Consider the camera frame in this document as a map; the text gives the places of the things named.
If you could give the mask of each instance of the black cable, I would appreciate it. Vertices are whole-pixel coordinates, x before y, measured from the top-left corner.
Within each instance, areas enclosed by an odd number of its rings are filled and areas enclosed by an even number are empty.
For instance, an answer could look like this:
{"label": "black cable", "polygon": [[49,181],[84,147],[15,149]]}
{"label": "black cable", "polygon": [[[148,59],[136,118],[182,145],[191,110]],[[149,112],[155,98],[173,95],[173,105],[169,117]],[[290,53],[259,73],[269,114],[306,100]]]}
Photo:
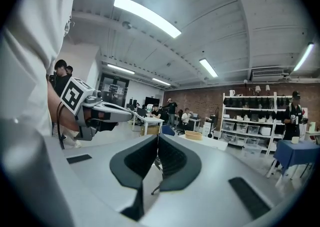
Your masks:
{"label": "black cable", "polygon": [[56,109],[56,124],[57,124],[57,129],[58,129],[58,139],[59,139],[59,142],[60,142],[60,146],[64,150],[65,149],[65,145],[64,145],[64,142],[62,140],[61,133],[60,133],[60,115],[61,115],[62,109],[64,108],[64,105],[62,105],[62,107],[60,108],[60,111],[59,111],[59,107],[60,107],[61,104],[62,104],[62,101],[59,103],[59,105],[58,105],[58,107]]}

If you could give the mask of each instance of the white ceiling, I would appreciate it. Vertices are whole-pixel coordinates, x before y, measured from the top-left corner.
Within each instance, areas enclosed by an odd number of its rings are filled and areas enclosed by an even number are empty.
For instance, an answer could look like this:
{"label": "white ceiling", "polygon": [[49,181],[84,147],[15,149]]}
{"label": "white ceiling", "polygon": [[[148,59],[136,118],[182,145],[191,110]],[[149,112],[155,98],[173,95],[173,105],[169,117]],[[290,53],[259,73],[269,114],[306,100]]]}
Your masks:
{"label": "white ceiling", "polygon": [[[129,12],[114,0],[74,0],[69,39],[100,46],[101,64],[117,64],[135,78],[169,82],[173,87],[239,82],[251,69],[280,66],[289,73],[315,28],[299,0],[133,0],[175,25],[182,34],[165,32]],[[132,29],[123,28],[127,21]],[[310,77],[320,68],[320,50],[292,75]],[[206,58],[218,78],[199,60]]]}

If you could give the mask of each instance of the air conditioning unit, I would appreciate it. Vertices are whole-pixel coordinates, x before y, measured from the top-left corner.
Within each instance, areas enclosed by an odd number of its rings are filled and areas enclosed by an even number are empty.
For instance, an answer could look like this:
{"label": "air conditioning unit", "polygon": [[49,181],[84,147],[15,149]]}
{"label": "air conditioning unit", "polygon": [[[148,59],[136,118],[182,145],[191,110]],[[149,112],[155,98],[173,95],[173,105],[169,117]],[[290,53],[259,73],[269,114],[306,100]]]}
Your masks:
{"label": "air conditioning unit", "polygon": [[254,69],[252,70],[251,81],[252,82],[276,82],[283,79],[285,73],[283,69],[280,68],[265,68],[265,69]]}

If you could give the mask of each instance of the table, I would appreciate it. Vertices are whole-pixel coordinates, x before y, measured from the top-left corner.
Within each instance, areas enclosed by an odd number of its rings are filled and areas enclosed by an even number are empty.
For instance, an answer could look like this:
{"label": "table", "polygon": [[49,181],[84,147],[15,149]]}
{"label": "table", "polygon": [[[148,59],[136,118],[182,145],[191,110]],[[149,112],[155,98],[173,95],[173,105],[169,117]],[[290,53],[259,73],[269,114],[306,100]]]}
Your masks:
{"label": "table", "polygon": [[202,136],[202,140],[192,140],[192,139],[188,139],[188,138],[186,138],[186,135],[185,135],[185,134],[184,134],[184,135],[179,135],[178,137],[187,139],[187,140],[189,140],[189,141],[192,141],[192,142],[195,142],[195,143],[198,143],[198,144],[202,144],[202,145],[205,145],[205,146],[209,146],[209,147],[218,149],[218,150],[220,150],[220,151],[225,151],[226,148],[227,148],[227,146],[228,146],[228,143],[225,142],[225,141],[216,140],[216,139],[209,138],[209,137],[206,137],[206,136]]}
{"label": "table", "polygon": [[160,133],[162,123],[164,122],[163,119],[156,118],[156,117],[142,117],[136,112],[132,112],[132,113],[133,113],[132,131],[134,131],[135,129],[136,118],[138,118],[144,122],[144,135],[147,135],[147,129],[148,129],[149,123],[159,123],[160,124],[159,133]]}
{"label": "table", "polygon": [[[178,120],[179,120],[179,115],[175,114],[174,117],[178,118]],[[189,118],[189,121],[192,121],[192,122],[193,122],[193,131],[195,131],[195,130],[196,130],[196,123],[197,123],[197,122],[200,122],[201,119]]]}
{"label": "table", "polygon": [[266,177],[270,177],[277,161],[279,161],[283,168],[282,175],[275,184],[275,186],[278,186],[289,167],[296,165],[296,168],[292,174],[293,177],[297,171],[298,165],[314,163],[319,154],[320,146],[312,143],[311,141],[300,140],[295,144],[291,143],[290,140],[279,140],[276,145],[276,151],[273,155],[275,160]]}

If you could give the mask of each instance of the ceiling light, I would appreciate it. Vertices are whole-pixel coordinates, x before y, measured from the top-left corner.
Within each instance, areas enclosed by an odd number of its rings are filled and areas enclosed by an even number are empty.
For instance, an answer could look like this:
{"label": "ceiling light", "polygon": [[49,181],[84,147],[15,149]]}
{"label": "ceiling light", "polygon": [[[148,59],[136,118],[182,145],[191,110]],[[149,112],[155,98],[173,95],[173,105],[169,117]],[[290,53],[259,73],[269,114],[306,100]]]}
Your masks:
{"label": "ceiling light", "polygon": [[173,38],[176,38],[181,34],[181,32],[176,27],[163,19],[160,15],[132,0],[115,0],[113,5],[116,8],[126,10],[147,20],[153,25],[159,27],[164,32],[168,33]]}
{"label": "ceiling light", "polygon": [[211,67],[211,65],[208,63],[206,59],[201,59],[199,60],[199,62],[200,64],[202,64],[204,68],[206,68],[206,70],[211,74],[212,77],[214,78],[218,77],[215,70]]}
{"label": "ceiling light", "polygon": [[166,83],[166,82],[161,81],[161,80],[156,79],[156,78],[153,78],[152,80],[153,80],[153,81],[156,81],[156,82],[160,82],[160,83],[165,84],[165,85],[167,85],[167,86],[171,86],[169,83]]}
{"label": "ceiling light", "polygon": [[299,68],[301,67],[301,65],[305,62],[305,60],[308,58],[308,56],[310,55],[312,48],[314,47],[315,44],[313,43],[309,43],[308,47],[306,48],[306,51],[304,52],[301,60],[298,62],[298,64],[294,67],[293,71],[297,71],[299,70]]}
{"label": "ceiling light", "polygon": [[125,68],[121,68],[121,67],[118,67],[118,66],[109,64],[109,63],[108,63],[107,66],[108,66],[108,67],[111,67],[111,68],[114,68],[114,69],[117,69],[117,70],[119,70],[119,71],[123,71],[123,72],[130,73],[130,74],[135,74],[135,72],[132,71],[132,70],[128,70],[128,69],[125,69]]}

